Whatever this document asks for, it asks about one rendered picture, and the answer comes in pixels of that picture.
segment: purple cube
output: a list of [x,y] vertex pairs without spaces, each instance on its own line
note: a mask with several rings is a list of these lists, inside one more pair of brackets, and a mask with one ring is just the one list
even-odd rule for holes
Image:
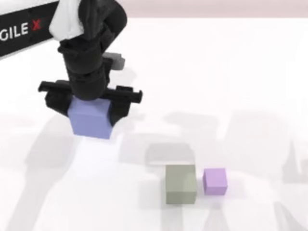
[[112,126],[108,117],[109,100],[82,101],[73,97],[68,117],[75,135],[109,139]]
[[225,195],[228,188],[226,169],[205,169],[203,174],[203,186],[206,195]]

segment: gray-green rectangular block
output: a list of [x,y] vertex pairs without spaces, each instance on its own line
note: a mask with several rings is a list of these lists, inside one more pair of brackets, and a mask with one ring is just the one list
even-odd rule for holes
[[195,165],[166,166],[166,203],[194,204],[197,198]]

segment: red letter x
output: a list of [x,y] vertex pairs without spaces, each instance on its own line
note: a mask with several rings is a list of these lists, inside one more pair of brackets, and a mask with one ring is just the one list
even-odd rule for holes
[[40,27],[40,22],[41,22],[41,20],[40,19],[38,19],[38,20],[32,20],[32,26],[31,26],[31,29],[33,30],[33,31],[35,31],[35,30],[40,30],[41,29],[41,27]]

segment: block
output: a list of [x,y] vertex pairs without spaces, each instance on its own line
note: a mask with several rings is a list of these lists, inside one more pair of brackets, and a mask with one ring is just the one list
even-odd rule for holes
[[73,97],[67,114],[74,134],[109,139],[112,132],[108,117],[109,107],[109,100],[82,101]]
[[197,197],[195,165],[166,166],[166,203],[194,204]]
[[205,169],[203,174],[203,186],[206,195],[225,195],[228,188],[226,169]]
[[121,71],[121,70],[124,69],[125,59],[122,58],[121,54],[105,52],[103,54],[103,58],[108,58],[108,59],[113,60],[113,64],[112,64],[112,67],[111,67],[112,70]]

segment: blue cube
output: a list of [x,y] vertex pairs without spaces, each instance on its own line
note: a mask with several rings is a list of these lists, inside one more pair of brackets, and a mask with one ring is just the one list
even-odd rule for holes
[[111,102],[104,99],[82,101],[73,97],[68,109],[75,135],[109,139],[112,126],[108,117]]

